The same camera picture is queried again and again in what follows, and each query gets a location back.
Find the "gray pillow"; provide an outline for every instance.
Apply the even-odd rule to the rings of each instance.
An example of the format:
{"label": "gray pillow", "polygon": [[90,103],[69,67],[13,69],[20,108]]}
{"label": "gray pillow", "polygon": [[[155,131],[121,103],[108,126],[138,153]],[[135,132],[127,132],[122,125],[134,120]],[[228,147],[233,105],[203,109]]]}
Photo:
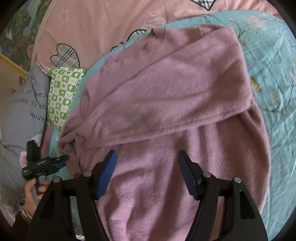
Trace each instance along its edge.
{"label": "gray pillow", "polygon": [[25,179],[26,143],[40,144],[45,120],[50,77],[37,64],[31,68],[28,82],[10,100],[6,119],[0,127],[0,202],[13,207],[22,194]]}

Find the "metal screw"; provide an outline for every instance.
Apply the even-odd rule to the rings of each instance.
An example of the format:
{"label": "metal screw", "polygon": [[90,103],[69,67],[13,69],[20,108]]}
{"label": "metal screw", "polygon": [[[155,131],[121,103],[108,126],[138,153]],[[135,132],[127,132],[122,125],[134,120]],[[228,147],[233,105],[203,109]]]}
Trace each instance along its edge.
{"label": "metal screw", "polygon": [[53,182],[54,182],[54,183],[58,183],[60,180],[61,180],[60,177],[55,177],[55,178],[53,179]]}
{"label": "metal screw", "polygon": [[204,177],[211,177],[212,174],[210,174],[209,172],[204,172],[203,175]]}
{"label": "metal screw", "polygon": [[241,183],[241,182],[242,182],[242,180],[241,180],[239,177],[235,177],[235,178],[234,178],[234,181],[235,181],[236,183]]}
{"label": "metal screw", "polygon": [[86,171],[86,172],[83,173],[83,175],[85,177],[90,177],[92,175],[92,172],[91,171]]}

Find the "wrist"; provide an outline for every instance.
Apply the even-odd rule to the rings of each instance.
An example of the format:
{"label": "wrist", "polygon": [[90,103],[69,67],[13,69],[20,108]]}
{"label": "wrist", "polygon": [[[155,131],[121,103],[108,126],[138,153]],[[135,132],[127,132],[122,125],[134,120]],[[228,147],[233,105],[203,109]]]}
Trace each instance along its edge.
{"label": "wrist", "polygon": [[22,218],[26,221],[27,224],[30,224],[33,217],[32,215],[28,212],[28,210],[26,209],[25,205],[22,206],[21,208],[21,212],[20,215],[22,216]]}

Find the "floral wallpaper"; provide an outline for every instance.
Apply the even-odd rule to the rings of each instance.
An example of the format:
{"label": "floral wallpaper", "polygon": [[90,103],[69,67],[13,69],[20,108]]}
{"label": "floral wallpaper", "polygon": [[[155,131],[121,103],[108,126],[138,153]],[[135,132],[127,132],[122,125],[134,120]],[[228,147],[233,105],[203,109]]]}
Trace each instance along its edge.
{"label": "floral wallpaper", "polygon": [[30,70],[36,35],[51,1],[27,1],[0,35],[0,53],[26,71]]}

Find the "wall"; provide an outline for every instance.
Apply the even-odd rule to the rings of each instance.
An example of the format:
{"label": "wall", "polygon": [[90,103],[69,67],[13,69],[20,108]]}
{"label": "wall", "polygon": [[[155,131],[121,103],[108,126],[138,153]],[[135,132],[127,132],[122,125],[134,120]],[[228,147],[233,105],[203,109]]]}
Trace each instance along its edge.
{"label": "wall", "polygon": [[11,89],[18,89],[19,76],[26,77],[27,73],[13,62],[0,56],[0,124],[5,118],[6,108],[12,95]]}

